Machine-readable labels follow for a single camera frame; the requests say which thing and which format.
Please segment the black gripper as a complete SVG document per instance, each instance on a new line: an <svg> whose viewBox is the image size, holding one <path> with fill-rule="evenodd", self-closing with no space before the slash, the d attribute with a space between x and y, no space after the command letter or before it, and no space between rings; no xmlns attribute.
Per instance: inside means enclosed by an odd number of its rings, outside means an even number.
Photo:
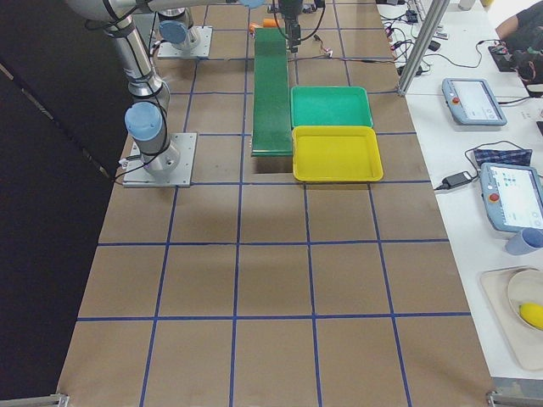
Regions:
<svg viewBox="0 0 543 407"><path fill-rule="evenodd" d="M285 24L290 25L290 52L297 53L300 45L300 26L298 17L302 13L302 0L278 0L278 10Z"/></svg>

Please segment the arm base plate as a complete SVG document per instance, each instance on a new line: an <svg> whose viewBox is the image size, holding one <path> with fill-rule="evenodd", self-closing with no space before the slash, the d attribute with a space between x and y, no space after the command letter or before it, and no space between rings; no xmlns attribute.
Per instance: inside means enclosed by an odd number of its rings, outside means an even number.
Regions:
<svg viewBox="0 0 543 407"><path fill-rule="evenodd" d="M207 59L213 28L211 26L193 26L183 24L160 25L162 43L159 46L159 59Z"/></svg>
<svg viewBox="0 0 543 407"><path fill-rule="evenodd" d="M139 146L132 143L130 159L123 171L124 187L189 187L192 180L193 162L197 146L196 133L169 133L169 147L156 159L143 156Z"/></svg>

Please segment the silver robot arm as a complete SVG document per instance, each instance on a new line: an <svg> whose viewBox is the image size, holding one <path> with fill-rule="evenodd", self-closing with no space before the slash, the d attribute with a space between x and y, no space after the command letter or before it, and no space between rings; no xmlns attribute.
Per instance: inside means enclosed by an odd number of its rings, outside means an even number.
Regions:
<svg viewBox="0 0 543 407"><path fill-rule="evenodd" d="M170 90L158 75L152 53L133 22L134 14L157 14L162 39L180 47L189 44L192 6L210 1L68 1L90 31L103 31L114 42L134 104L126 111L126 129L139 148L138 166L154 180L173 171L180 152L168 134L166 118Z"/></svg>
<svg viewBox="0 0 543 407"><path fill-rule="evenodd" d="M173 8L159 12L159 32L163 40L174 48L188 51L199 44L199 33L194 29L189 8Z"/></svg>

